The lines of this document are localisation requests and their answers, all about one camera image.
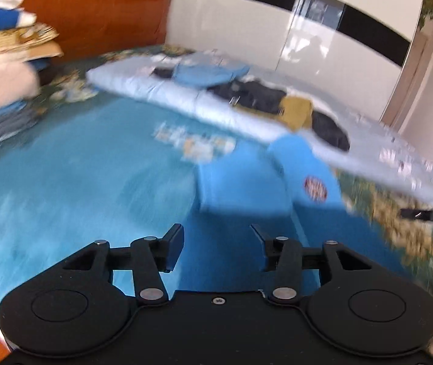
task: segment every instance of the round sticker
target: round sticker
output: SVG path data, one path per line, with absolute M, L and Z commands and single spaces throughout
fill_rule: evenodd
M 316 177 L 307 177 L 305 179 L 305 190 L 311 200 L 323 203 L 328 197 L 328 190 L 323 181 Z

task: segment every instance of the wooden headboard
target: wooden headboard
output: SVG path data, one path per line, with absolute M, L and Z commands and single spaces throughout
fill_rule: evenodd
M 163 43 L 170 0 L 24 0 L 59 32 L 64 60 Z

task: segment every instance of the round pad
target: round pad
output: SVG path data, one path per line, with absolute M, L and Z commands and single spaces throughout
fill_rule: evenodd
M 433 336 L 433 297 L 389 273 L 340 273 L 311 296 L 307 313 L 321 334 L 359 355 L 407 354 Z
M 348 305 L 356 316 L 376 323 L 393 321 L 406 311 L 406 304 L 399 296 L 381 290 L 359 292 L 350 298 Z
M 70 290 L 53 290 L 33 301 L 32 311 L 44 321 L 69 321 L 81 316 L 88 307 L 83 294 Z
M 48 283 L 34 278 L 0 304 L 1 330 L 23 351 L 81 354 L 108 341 L 128 320 L 127 297 L 108 282 L 73 273 Z

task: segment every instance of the white wardrobe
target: white wardrobe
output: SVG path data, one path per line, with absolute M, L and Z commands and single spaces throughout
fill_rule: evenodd
M 219 49 L 380 119 L 422 0 L 172 0 L 167 42 Z

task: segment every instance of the stack of clothes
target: stack of clothes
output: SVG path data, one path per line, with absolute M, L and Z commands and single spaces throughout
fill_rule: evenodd
M 38 113 L 26 101 L 40 91 L 38 70 L 61 56 L 52 27 L 20 8 L 23 0 L 0 0 L 0 142 L 32 127 Z
M 20 8 L 23 0 L 0 0 L 0 64 L 32 62 L 43 69 L 51 57 L 62 51 L 53 40 L 58 33 L 51 26 L 36 23 L 36 15 Z
M 330 116 L 314 111 L 311 100 L 249 76 L 249 70 L 250 67 L 243 64 L 234 67 L 178 64 L 174 68 L 156 67 L 152 74 L 172 79 L 179 85 L 213 92 L 233 107 L 278 120 L 293 132 L 312 129 L 329 145 L 345 152 L 350 150 L 346 132 Z
M 0 64 L 0 142 L 38 121 L 38 113 L 23 99 L 40 91 L 36 71 L 28 63 Z

